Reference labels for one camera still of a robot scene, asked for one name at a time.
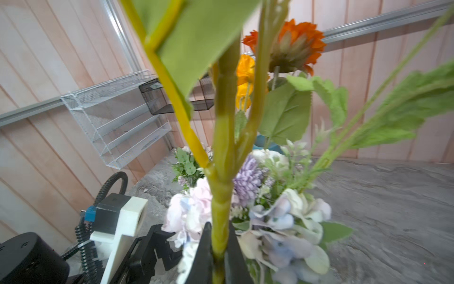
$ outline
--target wood panel wall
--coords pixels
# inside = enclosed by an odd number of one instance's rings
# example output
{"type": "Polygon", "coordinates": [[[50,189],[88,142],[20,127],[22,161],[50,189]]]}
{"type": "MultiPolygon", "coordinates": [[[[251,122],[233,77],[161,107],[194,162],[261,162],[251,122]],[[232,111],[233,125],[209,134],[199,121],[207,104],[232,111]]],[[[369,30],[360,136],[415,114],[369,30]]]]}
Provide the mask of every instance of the wood panel wall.
{"type": "MultiPolygon", "coordinates": [[[[326,30],[422,2],[425,0],[293,0],[290,2],[288,19],[312,22],[318,25],[319,30],[326,30]]],[[[259,13],[257,9],[244,25],[243,36],[258,29],[259,13]]],[[[428,20],[329,44],[314,66],[315,75],[332,80],[336,86],[347,87],[350,93],[348,119],[351,119],[398,62],[424,36],[432,23],[433,20],[428,20]]],[[[242,45],[241,49],[242,52],[250,51],[245,45],[242,45]]],[[[402,81],[409,72],[428,71],[452,60],[453,56],[454,24],[451,23],[444,26],[420,51],[387,91],[402,81]]],[[[200,96],[198,88],[194,89],[193,96],[200,96]]],[[[372,105],[360,123],[374,114],[384,98],[385,94],[372,105]]],[[[200,140],[208,145],[212,142],[213,114],[213,110],[210,114],[196,112],[192,120],[192,128],[200,140]]],[[[315,139],[315,125],[320,125],[322,119],[328,128],[331,127],[329,111],[323,101],[315,95],[311,123],[302,138],[308,146],[311,146],[315,139]]],[[[315,154],[322,154],[327,146],[328,142],[321,144],[315,154]]],[[[418,130],[414,140],[348,150],[342,156],[453,163],[454,113],[429,119],[418,130]]]]}
{"type": "MultiPolygon", "coordinates": [[[[0,0],[0,27],[0,114],[132,72],[103,0],[0,0]]],[[[128,186],[168,151],[160,140],[133,160],[128,186]]],[[[0,242],[33,231],[63,252],[116,171],[64,106],[2,127],[0,242]]]]}

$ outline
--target white wire mesh shelf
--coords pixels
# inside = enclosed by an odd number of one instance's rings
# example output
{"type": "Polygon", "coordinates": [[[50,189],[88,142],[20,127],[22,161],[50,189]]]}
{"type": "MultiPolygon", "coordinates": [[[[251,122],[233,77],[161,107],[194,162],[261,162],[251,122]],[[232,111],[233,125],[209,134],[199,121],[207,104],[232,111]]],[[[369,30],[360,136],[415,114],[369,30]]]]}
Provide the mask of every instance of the white wire mesh shelf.
{"type": "Polygon", "coordinates": [[[172,130],[138,88],[152,79],[144,70],[61,97],[107,166],[122,169],[172,130]]]}

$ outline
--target black cylinder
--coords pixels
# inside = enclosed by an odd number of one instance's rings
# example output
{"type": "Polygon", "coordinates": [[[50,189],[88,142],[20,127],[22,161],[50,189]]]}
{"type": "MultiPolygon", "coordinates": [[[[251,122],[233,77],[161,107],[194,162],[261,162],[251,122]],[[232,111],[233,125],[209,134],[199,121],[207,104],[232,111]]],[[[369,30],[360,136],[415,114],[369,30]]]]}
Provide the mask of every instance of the black cylinder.
{"type": "Polygon", "coordinates": [[[63,284],[68,274],[69,265],[35,233],[0,244],[0,284],[63,284]]]}

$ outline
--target metal rail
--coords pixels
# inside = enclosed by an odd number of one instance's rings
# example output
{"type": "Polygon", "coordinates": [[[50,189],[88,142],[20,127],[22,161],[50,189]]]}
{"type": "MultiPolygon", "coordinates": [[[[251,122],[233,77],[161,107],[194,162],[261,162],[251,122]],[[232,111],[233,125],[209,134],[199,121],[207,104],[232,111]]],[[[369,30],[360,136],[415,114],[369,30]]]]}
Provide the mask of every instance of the metal rail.
{"type": "MultiPolygon", "coordinates": [[[[138,68],[137,58],[135,58],[134,56],[128,37],[123,32],[122,23],[118,19],[117,11],[112,5],[111,0],[105,0],[105,3],[107,13],[111,19],[112,24],[115,27],[117,36],[119,37],[122,47],[126,53],[128,62],[131,65],[131,69],[133,71],[136,71],[138,68]]],[[[434,0],[422,3],[420,5],[412,6],[410,8],[405,8],[376,17],[342,25],[324,31],[325,38],[323,39],[323,41],[325,43],[333,43],[360,35],[387,30],[402,25],[408,25],[422,20],[432,19],[445,13],[448,7],[453,3],[453,0],[434,0]]],[[[30,105],[28,107],[20,108],[18,110],[7,112],[0,115],[0,127],[58,107],[60,105],[63,105],[63,103],[58,97],[30,105]]]]}

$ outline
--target blue container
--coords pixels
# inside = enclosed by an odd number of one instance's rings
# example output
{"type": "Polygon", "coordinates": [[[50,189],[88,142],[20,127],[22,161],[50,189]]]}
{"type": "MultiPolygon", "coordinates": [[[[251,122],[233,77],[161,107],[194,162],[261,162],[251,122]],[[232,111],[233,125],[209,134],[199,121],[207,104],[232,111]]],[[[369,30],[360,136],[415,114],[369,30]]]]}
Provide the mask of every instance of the blue container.
{"type": "MultiPolygon", "coordinates": [[[[255,141],[254,146],[253,146],[252,149],[263,149],[263,146],[265,146],[265,142],[266,142],[266,137],[265,136],[257,135],[256,141],[255,141]]],[[[279,145],[274,143],[274,142],[270,143],[270,146],[268,147],[268,149],[271,150],[271,151],[276,151],[276,152],[279,152],[281,154],[284,154],[282,152],[281,148],[279,147],[279,145]]]]}

